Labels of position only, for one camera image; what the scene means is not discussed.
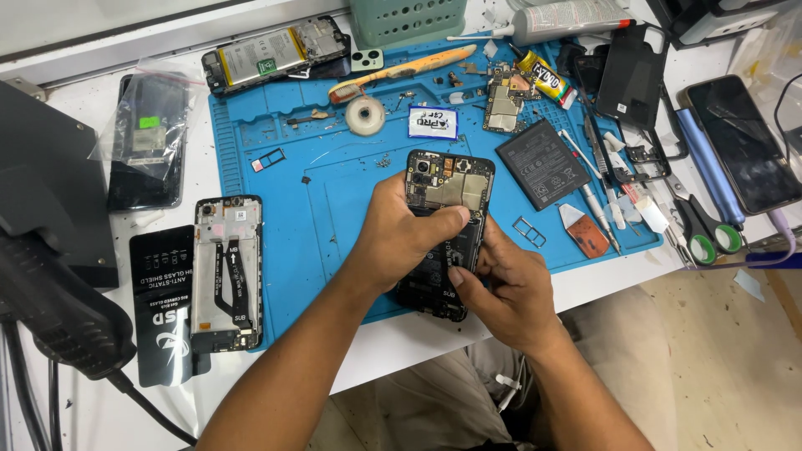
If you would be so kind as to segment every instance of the black cable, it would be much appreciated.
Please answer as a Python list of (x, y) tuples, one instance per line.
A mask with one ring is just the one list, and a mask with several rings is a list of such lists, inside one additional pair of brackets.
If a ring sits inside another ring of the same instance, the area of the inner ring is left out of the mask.
[(170, 420), (167, 419), (166, 416), (162, 415), (162, 413), (159, 412), (159, 409), (157, 409), (156, 406), (151, 404), (150, 401), (148, 401), (148, 399), (142, 395), (142, 393), (140, 393), (136, 388), (134, 388), (133, 382), (131, 382), (131, 380), (128, 379), (128, 377), (125, 376), (122, 371), (117, 370), (113, 372), (112, 374), (107, 376), (107, 379), (115, 387), (117, 387), (118, 390), (131, 397), (131, 399), (133, 399), (134, 402), (139, 404), (140, 407), (145, 412), (148, 413), (148, 415), (150, 415), (151, 417), (153, 417), (154, 420), (156, 420), (156, 423), (159, 423), (161, 427), (167, 429), (168, 432), (170, 432), (172, 435), (187, 442), (191, 446), (195, 446), (197, 444), (198, 440), (195, 437), (193, 437), (189, 433), (186, 433), (183, 429), (179, 428), (178, 426), (174, 425)]
[(780, 131), (780, 136), (783, 137), (783, 144), (785, 144), (785, 159), (788, 160), (788, 163), (791, 163), (791, 147), (788, 145), (788, 138), (785, 136), (785, 131), (783, 130), (783, 126), (780, 125), (780, 105), (783, 103), (783, 98), (785, 98), (785, 92), (791, 87), (791, 84), (797, 81), (799, 78), (802, 78), (802, 74), (797, 75), (796, 77), (790, 79), (788, 83), (785, 84), (783, 91), (780, 93), (780, 98), (777, 99), (777, 106), (774, 107), (774, 124), (777, 126), (777, 130)]
[(53, 451), (61, 451), (61, 417), (59, 415), (59, 362), (50, 360), (50, 414), (51, 446)]
[(45, 425), (42, 424), (42, 418), (39, 416), (34, 402), (34, 392), (30, 386), (30, 379), (28, 379), (28, 367), (25, 364), (25, 354), (22, 352), (17, 322), (3, 323), (2, 329), (6, 336), (6, 346), (11, 361), (11, 373), (14, 375), (14, 386), (17, 388), (19, 407), (25, 418), (25, 424), (28, 426), (30, 441), (33, 442), (36, 451), (51, 451), (45, 434)]

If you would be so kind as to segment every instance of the orange toothbrush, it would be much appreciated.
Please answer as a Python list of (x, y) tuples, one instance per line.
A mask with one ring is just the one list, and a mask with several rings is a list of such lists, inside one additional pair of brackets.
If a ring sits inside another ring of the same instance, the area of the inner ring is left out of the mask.
[(334, 85), (334, 87), (329, 90), (329, 99), (332, 104), (340, 104), (341, 102), (353, 99), (358, 94), (362, 94), (362, 86), (365, 83), (377, 79), (394, 79), (430, 71), (466, 59), (468, 56), (473, 55), (475, 51), (476, 44), (471, 44), (465, 47), (441, 51), (438, 54), (429, 55), (421, 59), (416, 59), (415, 61), (399, 64), (398, 66), (389, 67), (388, 69), (374, 72), (364, 77), (347, 80)]

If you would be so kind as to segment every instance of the green scissors grip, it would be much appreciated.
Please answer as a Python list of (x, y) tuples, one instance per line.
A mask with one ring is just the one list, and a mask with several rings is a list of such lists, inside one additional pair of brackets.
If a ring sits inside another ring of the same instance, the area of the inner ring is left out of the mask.
[[(698, 251), (695, 251), (694, 246), (692, 246), (694, 242), (699, 245), (703, 255), (697, 255)], [(715, 246), (713, 242), (704, 235), (697, 234), (691, 236), (691, 239), (688, 240), (688, 250), (691, 252), (691, 256), (693, 256), (697, 265), (710, 266), (715, 263)]]
[[(724, 243), (721, 242), (721, 240), (719, 239), (719, 235), (715, 233), (715, 231), (718, 230), (721, 230), (727, 235), (728, 238), (730, 238), (729, 246), (726, 246), (727, 244), (726, 242)], [(741, 250), (741, 247), (743, 247), (743, 242), (741, 241), (741, 234), (739, 234), (738, 230), (735, 230), (730, 225), (719, 224), (718, 226), (716, 226), (714, 230), (714, 235), (715, 236), (713, 238), (715, 239), (715, 244), (719, 245), (719, 248), (725, 254), (730, 254), (730, 255), (735, 254), (736, 252)]]

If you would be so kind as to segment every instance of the hand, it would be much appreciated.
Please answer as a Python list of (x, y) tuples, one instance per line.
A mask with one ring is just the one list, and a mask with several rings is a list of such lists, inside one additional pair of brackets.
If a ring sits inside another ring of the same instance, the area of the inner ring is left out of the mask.
[(454, 238), (471, 217), (463, 206), (415, 217), (407, 207), (406, 179), (402, 171), (373, 188), (362, 231), (338, 271), (350, 283), (367, 283), (377, 296), (409, 274), (431, 248)]
[(537, 354), (548, 346), (554, 332), (561, 330), (551, 274), (540, 254), (518, 247), (490, 215), (476, 273), (489, 278), (490, 291), (465, 268), (452, 267), (448, 278), (462, 303), (493, 336), (524, 353)]

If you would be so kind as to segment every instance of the man's right hand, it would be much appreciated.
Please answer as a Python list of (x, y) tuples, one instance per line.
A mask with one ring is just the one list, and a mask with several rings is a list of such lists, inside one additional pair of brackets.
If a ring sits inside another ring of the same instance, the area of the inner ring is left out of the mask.
[(490, 215), (476, 273), (489, 279), (490, 291), (465, 268), (452, 267), (448, 278), (463, 304), (500, 342), (537, 356), (565, 334), (554, 313), (551, 274), (543, 257), (518, 247)]

